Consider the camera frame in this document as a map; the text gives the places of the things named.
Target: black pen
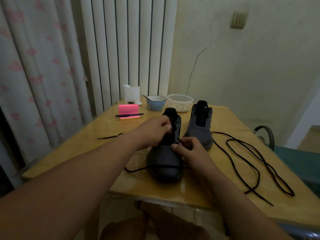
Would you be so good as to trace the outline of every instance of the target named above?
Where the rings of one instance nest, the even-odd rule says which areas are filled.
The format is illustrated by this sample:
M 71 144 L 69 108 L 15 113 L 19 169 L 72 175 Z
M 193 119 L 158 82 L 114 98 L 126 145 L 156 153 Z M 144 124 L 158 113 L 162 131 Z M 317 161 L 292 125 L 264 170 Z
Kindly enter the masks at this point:
M 130 117 L 130 116 L 138 116 L 138 115 L 144 115 L 144 113 L 118 114 L 116 115 L 116 117 Z

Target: forearm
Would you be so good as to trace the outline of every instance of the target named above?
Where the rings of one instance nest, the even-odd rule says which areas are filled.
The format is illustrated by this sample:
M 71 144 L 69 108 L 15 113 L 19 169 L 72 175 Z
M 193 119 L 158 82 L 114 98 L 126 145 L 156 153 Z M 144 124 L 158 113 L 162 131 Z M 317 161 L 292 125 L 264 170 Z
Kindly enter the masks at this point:
M 135 135 L 123 134 L 8 194 L 0 201 L 0 238 L 72 238 L 137 148 Z
M 207 177 L 209 190 L 233 239 L 291 239 L 217 167 L 213 171 Z

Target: spoon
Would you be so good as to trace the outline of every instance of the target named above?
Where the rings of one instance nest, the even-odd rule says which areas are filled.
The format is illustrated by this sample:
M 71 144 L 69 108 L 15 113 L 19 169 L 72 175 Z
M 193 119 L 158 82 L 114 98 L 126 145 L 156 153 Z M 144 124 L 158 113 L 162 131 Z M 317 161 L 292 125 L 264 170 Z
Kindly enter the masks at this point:
M 144 96 L 144 95 L 142 95 L 143 97 L 145 97 L 147 100 L 150 100 L 151 101 L 151 99 L 149 99 L 147 96 Z

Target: curtain with pink hearts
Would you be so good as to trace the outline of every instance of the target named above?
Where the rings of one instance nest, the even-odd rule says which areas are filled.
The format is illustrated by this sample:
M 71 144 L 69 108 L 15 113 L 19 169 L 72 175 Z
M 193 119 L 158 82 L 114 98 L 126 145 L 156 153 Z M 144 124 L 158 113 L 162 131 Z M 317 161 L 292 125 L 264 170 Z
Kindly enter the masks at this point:
M 26 164 L 92 120 L 70 0 L 2 0 L 0 106 Z

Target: yellow table top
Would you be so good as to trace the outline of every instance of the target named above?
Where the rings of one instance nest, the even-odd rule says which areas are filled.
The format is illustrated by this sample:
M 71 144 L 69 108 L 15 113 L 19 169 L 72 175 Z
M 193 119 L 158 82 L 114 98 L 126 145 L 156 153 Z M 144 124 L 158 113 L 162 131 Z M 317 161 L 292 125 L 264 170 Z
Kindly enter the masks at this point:
M 163 111 L 147 110 L 146 100 L 141 99 L 143 105 L 139 106 L 139 113 L 145 113 L 140 119 L 120 121 L 115 118 L 118 114 L 118 106 L 114 105 L 102 113 L 98 118 L 88 124 L 79 133 L 74 135 L 60 147 L 47 155 L 22 176 L 25 179 L 33 179 L 54 166 L 92 150 L 112 139 L 98 140 L 99 137 L 108 137 L 128 132 L 139 126 L 146 119 L 161 115 Z M 212 121 L 211 131 L 224 132 L 235 138 L 253 145 L 264 156 L 266 161 L 274 167 L 278 174 L 294 190 L 296 196 L 284 194 L 273 182 L 272 177 L 262 162 L 243 150 L 239 145 L 231 142 L 237 153 L 250 161 L 261 173 L 261 180 L 256 191 L 269 200 L 274 206 L 259 199 L 253 193 L 247 194 L 250 200 L 261 209 L 268 217 L 278 222 L 302 224 L 305 226 L 320 228 L 320 200 L 305 184 L 262 142 L 244 125 L 234 113 L 227 107 L 211 106 Z M 181 116 L 180 137 L 186 132 L 190 111 L 179 113 Z M 227 137 L 220 134 L 214 135 L 215 141 L 222 146 L 234 159 L 234 163 L 242 178 L 251 186 L 255 185 L 257 174 L 254 170 L 238 158 L 226 146 Z M 137 151 L 127 164 L 130 170 L 146 166 L 145 158 L 150 149 Z M 208 151 L 213 161 L 242 191 L 247 188 L 235 174 L 229 158 L 216 146 Z M 111 192 L 134 196 L 139 199 L 153 200 L 154 202 L 172 205 L 189 205 L 199 209 L 214 209 L 214 205 L 203 190 L 192 179 L 189 170 L 185 170 L 182 180 L 173 184 L 163 184 L 150 176 L 147 170 L 135 173 L 122 171 Z

